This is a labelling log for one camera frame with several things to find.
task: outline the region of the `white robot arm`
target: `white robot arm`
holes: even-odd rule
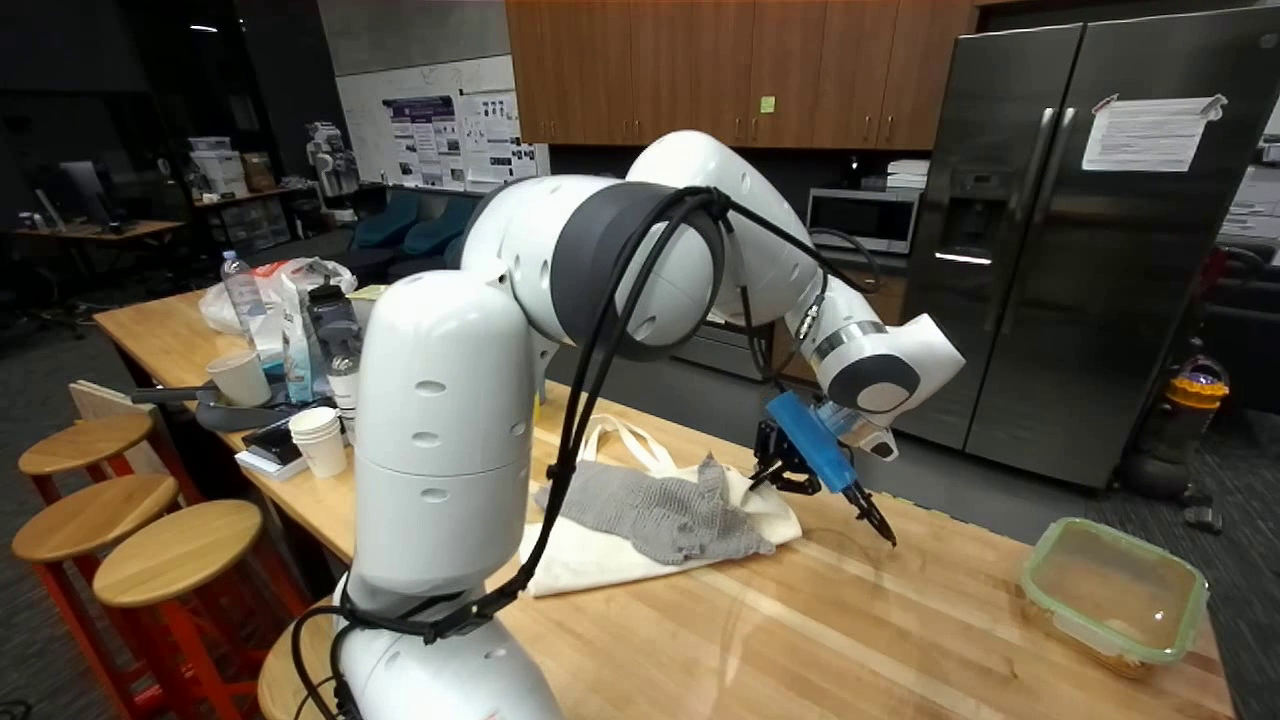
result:
[[[960,371],[928,317],[880,325],[859,291],[827,282],[785,195],[701,131],[656,139],[627,181],[511,185],[478,216],[459,272],[394,284],[370,325],[355,566],[337,594],[341,683],[359,717],[555,717],[497,619],[534,567],[485,594],[521,545],[542,371],[554,349],[577,343],[582,385],[602,390],[612,352],[663,357],[710,313],[785,322],[799,336],[834,406],[782,396],[776,435],[875,526],[837,435],[894,456],[890,426]],[[582,432],[563,429],[561,501]]]

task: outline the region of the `microwave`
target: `microwave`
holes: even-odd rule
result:
[[[804,224],[816,253],[826,253],[827,261],[859,261],[914,257],[916,216],[916,188],[811,188]]]

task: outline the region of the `refrigerator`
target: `refrigerator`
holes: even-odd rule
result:
[[[955,39],[907,317],[969,370],[900,432],[1104,487],[1280,88],[1280,7]]]

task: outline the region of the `clear plastic container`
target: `clear plastic container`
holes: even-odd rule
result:
[[[1083,516],[1045,529],[1019,590],[1052,627],[1119,667],[1182,661],[1210,607],[1210,580],[1190,562]]]

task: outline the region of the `wooden stool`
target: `wooden stool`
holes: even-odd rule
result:
[[[151,442],[168,477],[180,481],[180,492],[197,501],[197,487],[180,462],[165,451],[165,435],[155,432],[151,415],[131,413],[131,415],[103,415],[103,419],[76,419],[73,429],[60,429],[34,446],[16,467],[35,485],[41,501],[54,503],[64,492],[57,487],[57,477],[64,473],[87,473],[93,481],[108,477],[129,477],[125,451],[135,449],[141,442]]]
[[[87,590],[108,545],[155,519],[173,501],[173,477],[116,477],[112,485],[93,485],[41,507],[14,537],[14,558],[34,566],[41,590],[76,636],[81,658],[108,690],[120,717],[160,709],[160,691],[135,691],[135,683],[150,681],[150,667],[120,658],[120,642],[141,658],[135,636],[129,636],[116,612],[108,612],[108,624],[98,624],[93,600],[81,590]]]
[[[306,624],[306,666],[314,681],[321,683],[321,695],[327,709],[333,701],[333,667],[327,667],[327,647],[333,647],[333,617],[317,617]],[[258,675],[258,709],[268,720],[321,720],[324,712],[309,701],[306,681],[292,667],[292,624],[279,633],[271,645],[263,671]]]
[[[191,503],[129,537],[93,576],[98,600],[150,642],[180,717],[253,717],[271,636],[309,607],[262,529],[247,501]]]

